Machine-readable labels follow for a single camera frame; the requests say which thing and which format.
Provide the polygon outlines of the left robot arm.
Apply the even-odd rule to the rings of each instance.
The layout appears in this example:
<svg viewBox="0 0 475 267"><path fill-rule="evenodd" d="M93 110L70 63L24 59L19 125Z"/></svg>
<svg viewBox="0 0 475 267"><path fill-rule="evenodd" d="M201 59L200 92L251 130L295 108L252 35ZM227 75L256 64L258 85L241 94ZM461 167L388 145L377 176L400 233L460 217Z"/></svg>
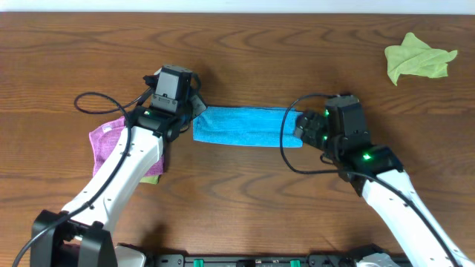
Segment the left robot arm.
<svg viewBox="0 0 475 267"><path fill-rule="evenodd" d="M144 266L138 249L114 245L112 233L120 214L145 173L164 148L206 109L196 73L162 69L145 76L148 90L132 111L117 109L124 129L110 156L91 181L59 213L43 210L35 219L26 251L31 266Z"/></svg>

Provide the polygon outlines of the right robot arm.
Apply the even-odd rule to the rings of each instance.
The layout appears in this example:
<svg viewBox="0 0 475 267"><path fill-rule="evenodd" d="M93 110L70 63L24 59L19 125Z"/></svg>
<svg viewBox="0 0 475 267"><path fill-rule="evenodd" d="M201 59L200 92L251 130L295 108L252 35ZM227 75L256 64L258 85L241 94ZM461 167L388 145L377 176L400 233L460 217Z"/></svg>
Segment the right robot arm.
<svg viewBox="0 0 475 267"><path fill-rule="evenodd" d="M413 266L473 266L422 202L402 163L372 143L362 112L307 111L294 135L323 152L338 175L383 219Z"/></svg>

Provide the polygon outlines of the blue microfiber cloth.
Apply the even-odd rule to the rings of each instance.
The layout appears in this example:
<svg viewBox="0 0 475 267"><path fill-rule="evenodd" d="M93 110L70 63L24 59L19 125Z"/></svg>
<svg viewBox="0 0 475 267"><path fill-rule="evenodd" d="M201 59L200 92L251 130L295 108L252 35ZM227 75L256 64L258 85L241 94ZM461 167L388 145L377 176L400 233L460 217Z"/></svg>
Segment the blue microfiber cloth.
<svg viewBox="0 0 475 267"><path fill-rule="evenodd" d="M209 107L193 121L193 140L218 145L300 148L293 136L295 110L265 107Z"/></svg>

